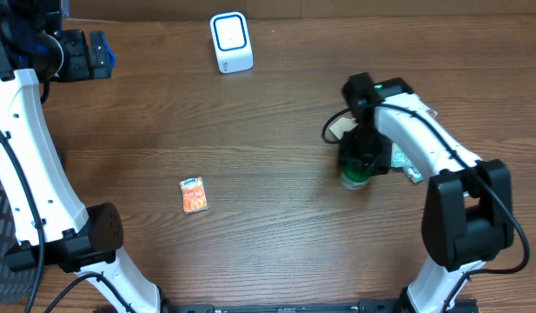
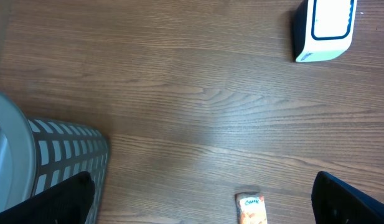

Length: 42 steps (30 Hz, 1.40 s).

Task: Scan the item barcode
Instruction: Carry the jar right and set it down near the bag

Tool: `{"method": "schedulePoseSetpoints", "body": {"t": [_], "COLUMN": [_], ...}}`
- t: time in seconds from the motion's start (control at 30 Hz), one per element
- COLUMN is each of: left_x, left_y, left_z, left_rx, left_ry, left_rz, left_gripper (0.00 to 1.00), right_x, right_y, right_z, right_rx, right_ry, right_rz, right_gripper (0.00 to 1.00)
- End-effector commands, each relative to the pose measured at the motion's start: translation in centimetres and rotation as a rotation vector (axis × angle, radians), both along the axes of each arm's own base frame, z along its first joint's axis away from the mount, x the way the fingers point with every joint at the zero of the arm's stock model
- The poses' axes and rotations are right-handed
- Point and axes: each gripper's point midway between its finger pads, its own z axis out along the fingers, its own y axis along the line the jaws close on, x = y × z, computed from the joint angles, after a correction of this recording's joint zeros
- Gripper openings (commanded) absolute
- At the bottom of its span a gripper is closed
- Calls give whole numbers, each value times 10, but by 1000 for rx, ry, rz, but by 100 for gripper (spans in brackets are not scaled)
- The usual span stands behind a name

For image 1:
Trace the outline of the brown Pantree snack pouch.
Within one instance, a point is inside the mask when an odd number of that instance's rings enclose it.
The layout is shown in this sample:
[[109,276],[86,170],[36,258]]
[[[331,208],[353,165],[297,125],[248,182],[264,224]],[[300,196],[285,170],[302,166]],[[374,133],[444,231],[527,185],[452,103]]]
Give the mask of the brown Pantree snack pouch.
[[349,109],[344,109],[344,111],[338,113],[336,119],[328,126],[329,132],[337,140],[341,140],[345,132],[353,130],[357,126],[354,118],[344,117],[348,112]]

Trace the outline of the green lid jar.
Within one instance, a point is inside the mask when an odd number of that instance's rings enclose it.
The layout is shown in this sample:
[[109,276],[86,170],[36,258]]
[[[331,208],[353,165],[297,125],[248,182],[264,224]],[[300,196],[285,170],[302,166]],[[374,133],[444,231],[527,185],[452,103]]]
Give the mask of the green lid jar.
[[347,190],[360,190],[366,186],[371,177],[370,170],[362,170],[360,167],[349,164],[341,171],[340,181]]

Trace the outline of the teal wet wipes pack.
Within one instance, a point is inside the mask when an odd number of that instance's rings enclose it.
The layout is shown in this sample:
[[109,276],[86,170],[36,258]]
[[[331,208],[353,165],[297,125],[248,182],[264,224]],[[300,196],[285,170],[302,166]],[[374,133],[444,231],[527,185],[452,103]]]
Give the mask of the teal wet wipes pack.
[[396,143],[392,144],[391,166],[398,169],[413,166],[406,153]]

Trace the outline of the orange Kleenex tissue pack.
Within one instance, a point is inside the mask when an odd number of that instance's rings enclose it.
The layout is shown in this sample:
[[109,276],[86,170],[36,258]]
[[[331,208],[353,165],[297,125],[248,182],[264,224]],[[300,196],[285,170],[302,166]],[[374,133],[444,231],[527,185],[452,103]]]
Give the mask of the orange Kleenex tissue pack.
[[208,209],[208,200],[201,176],[188,178],[180,182],[182,208],[186,214]]

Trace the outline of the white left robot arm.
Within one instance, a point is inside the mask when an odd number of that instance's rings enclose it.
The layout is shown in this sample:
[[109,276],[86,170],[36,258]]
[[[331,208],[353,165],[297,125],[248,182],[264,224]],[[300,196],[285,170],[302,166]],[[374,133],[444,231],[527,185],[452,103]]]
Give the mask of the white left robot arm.
[[15,224],[4,261],[41,276],[56,265],[93,284],[117,312],[160,312],[160,289],[130,259],[112,203],[76,195],[43,115],[50,84],[107,79],[115,56],[101,31],[65,30],[64,1],[0,1],[0,181]]

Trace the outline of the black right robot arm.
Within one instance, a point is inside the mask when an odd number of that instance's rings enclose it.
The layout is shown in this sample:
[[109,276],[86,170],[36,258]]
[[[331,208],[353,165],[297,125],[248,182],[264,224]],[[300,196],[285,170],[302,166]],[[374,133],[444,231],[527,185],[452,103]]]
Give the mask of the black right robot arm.
[[392,147],[407,155],[427,184],[421,236],[428,257],[393,301],[365,301],[366,312],[474,312],[454,299],[471,275],[513,244],[511,177],[500,160],[464,148],[397,77],[375,83],[351,76],[341,93],[356,125],[338,139],[342,179],[358,188],[389,172]]

